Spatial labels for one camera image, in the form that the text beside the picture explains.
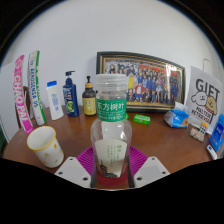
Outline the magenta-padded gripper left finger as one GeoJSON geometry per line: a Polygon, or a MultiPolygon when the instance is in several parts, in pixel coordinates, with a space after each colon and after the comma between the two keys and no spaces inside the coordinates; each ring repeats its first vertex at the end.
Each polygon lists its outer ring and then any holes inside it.
{"type": "Polygon", "coordinates": [[[68,157],[55,175],[84,188],[96,186],[93,148],[89,147],[77,157],[68,157]]]}

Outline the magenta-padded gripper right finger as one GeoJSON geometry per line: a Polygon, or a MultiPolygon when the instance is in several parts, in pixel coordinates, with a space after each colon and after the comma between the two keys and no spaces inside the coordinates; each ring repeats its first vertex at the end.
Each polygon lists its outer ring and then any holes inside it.
{"type": "Polygon", "coordinates": [[[128,183],[130,188],[140,188],[169,175],[169,171],[155,156],[130,147],[128,183]]]}

